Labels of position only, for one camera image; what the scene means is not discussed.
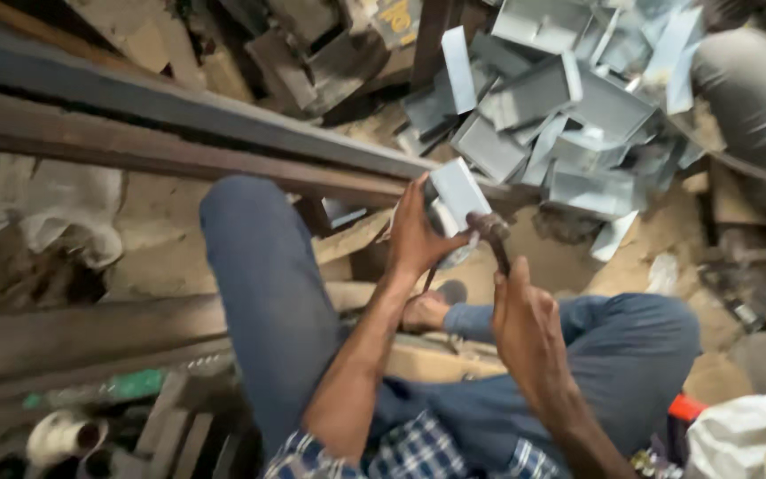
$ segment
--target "knee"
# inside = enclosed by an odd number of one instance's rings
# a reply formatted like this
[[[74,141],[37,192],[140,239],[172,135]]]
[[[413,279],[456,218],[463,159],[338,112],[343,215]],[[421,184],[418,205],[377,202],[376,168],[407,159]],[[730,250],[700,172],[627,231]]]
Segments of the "knee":
[[[766,37],[749,28],[706,37],[694,54],[692,73],[703,89],[723,81],[754,83],[766,71]]]
[[[700,353],[699,320],[681,299],[626,293],[610,302],[633,321],[639,339],[651,343],[653,352],[680,354],[691,361]]]
[[[200,202],[200,221],[245,213],[262,217],[273,207],[284,208],[285,194],[270,180],[254,177],[227,177],[219,180]]]

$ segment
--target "hand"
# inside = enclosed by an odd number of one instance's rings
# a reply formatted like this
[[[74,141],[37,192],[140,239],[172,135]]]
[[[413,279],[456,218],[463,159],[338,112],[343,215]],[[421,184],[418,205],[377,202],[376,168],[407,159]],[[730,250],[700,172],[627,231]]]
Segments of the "hand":
[[[510,278],[495,274],[492,326],[499,356],[539,420],[551,428],[578,412],[580,390],[566,361],[558,302],[531,286],[524,256]]]
[[[423,187],[428,176],[425,173],[407,185],[391,225],[387,271],[413,276],[414,282],[443,256],[469,242],[468,234],[443,238],[433,231],[425,213]]]

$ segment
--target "shirt sleeve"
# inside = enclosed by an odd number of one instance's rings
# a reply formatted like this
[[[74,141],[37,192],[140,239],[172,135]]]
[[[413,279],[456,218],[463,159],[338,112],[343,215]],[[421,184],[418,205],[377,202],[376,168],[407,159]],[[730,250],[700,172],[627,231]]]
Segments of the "shirt sleeve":
[[[282,444],[265,471],[265,479],[366,479],[344,459],[327,454],[311,434],[296,431]]]

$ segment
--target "blue jeans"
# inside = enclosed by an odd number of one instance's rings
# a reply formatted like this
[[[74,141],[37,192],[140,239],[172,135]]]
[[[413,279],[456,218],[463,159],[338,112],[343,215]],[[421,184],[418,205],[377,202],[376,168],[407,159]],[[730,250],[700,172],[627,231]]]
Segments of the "blue jeans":
[[[346,338],[330,305],[300,217],[271,181],[218,181],[200,205],[242,382],[270,457],[297,430],[319,378]],[[695,315],[647,294],[561,302],[569,367],[602,428],[623,454],[646,445],[665,420],[700,350]],[[492,306],[455,304],[445,329],[493,342]],[[466,460],[502,471],[519,437],[558,463],[563,456],[509,375],[452,384],[387,377],[370,441],[430,409]]]

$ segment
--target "green object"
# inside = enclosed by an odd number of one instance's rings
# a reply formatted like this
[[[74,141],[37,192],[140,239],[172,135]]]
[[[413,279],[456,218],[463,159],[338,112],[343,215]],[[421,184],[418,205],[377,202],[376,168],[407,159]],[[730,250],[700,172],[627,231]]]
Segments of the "green object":
[[[43,402],[43,396],[37,393],[30,393],[26,396],[26,399],[22,401],[23,409],[35,409],[40,407],[40,403]]]
[[[137,373],[114,376],[109,393],[116,399],[148,397],[161,392],[165,372],[159,369],[144,369]]]

